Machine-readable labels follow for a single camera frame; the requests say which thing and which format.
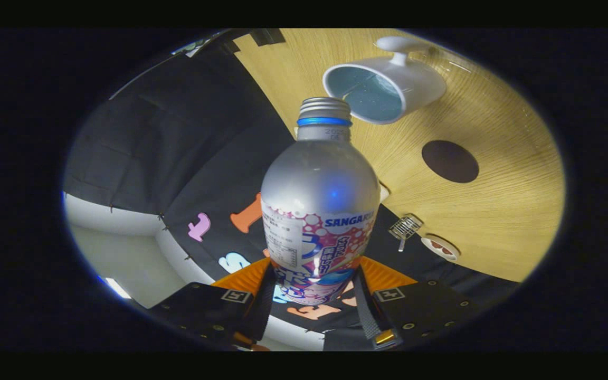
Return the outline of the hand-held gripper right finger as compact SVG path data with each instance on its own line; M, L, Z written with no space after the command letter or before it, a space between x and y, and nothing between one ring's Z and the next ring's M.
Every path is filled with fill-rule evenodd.
M426 346L482 313L477 303L437 280L419 282L367 257L355 271L354 290L374 350Z

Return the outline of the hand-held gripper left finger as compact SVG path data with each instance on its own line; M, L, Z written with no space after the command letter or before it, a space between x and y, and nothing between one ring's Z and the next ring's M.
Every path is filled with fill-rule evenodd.
M272 260L262 258L215 283L186 284L149 315L212 348L250 349L267 329L275 284Z

